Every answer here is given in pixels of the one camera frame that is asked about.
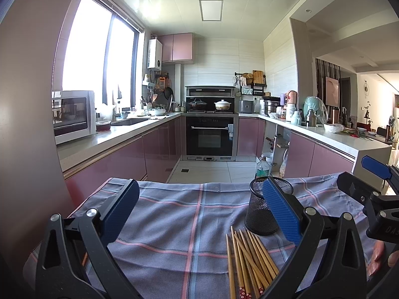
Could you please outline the person's right hand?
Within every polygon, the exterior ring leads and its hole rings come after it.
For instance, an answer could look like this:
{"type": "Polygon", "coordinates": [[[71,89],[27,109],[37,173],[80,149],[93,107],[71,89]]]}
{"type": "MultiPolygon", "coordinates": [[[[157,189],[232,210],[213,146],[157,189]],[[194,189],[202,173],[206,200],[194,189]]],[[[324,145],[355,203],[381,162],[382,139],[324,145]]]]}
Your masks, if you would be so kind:
{"type": "MultiPolygon", "coordinates": [[[[368,276],[373,276],[382,266],[383,264],[383,255],[385,254],[386,246],[384,242],[377,240],[373,247],[373,254],[371,257],[371,261],[367,267],[368,276]]],[[[399,259],[399,252],[395,251],[390,254],[388,258],[388,267],[393,267],[399,259]]]]}

